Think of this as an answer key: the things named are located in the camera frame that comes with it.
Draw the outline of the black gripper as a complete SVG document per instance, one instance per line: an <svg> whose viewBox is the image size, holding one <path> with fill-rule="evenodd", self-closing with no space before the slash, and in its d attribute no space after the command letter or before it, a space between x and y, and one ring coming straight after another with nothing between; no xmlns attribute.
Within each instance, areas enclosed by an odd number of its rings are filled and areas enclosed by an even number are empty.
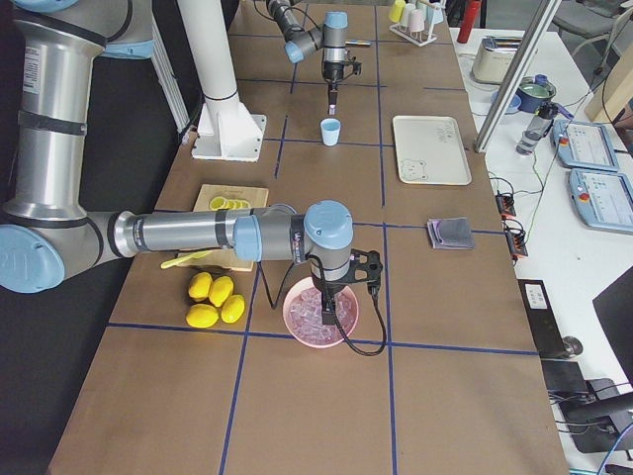
<svg viewBox="0 0 633 475"><path fill-rule="evenodd" d="M329 104L337 107L338 85L352 75L360 75L362 63L347 47L325 47L322 52L321 76L327 84L327 113Z"/></svg>
<svg viewBox="0 0 633 475"><path fill-rule="evenodd" d="M352 248L347 263L334 270L327 270L314 255L311 261L311 277L321 293L321 322L325 326L336 325L335 294L345 287L365 283L372 298L377 298L382 285L383 264L376 250L364 251Z"/></svg>

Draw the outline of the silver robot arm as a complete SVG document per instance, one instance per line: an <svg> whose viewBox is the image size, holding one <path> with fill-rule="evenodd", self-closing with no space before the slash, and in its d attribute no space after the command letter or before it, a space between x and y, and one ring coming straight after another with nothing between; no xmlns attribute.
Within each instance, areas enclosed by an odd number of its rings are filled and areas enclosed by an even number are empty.
<svg viewBox="0 0 633 475"><path fill-rule="evenodd" d="M329 113L343 71L361 64L346 47L347 16L328 12L305 30L293 7L265 1L297 63L321 50ZM304 215L287 205L237 211L86 212L79 204L94 58L147 58L153 53L151 1L12 1L26 41L15 195L2 211L1 286L19 293L53 288L101 263L142 252L224 248L244 260L311 260L321 292L322 322L342 327L334 296L366 282L377 316L382 263L377 251L353 249L352 218L323 200ZM240 101L221 1L177 1L202 86L203 108L193 156L253 162L266 117Z"/></svg>
<svg viewBox="0 0 633 475"><path fill-rule="evenodd" d="M328 11L321 24L302 27L294 14L295 1L266 1L266 9L285 40L285 52L292 63L299 63L321 50L321 76L327 85L327 113L336 114L339 84L359 75L362 63L347 46L348 16L343 11Z"/></svg>

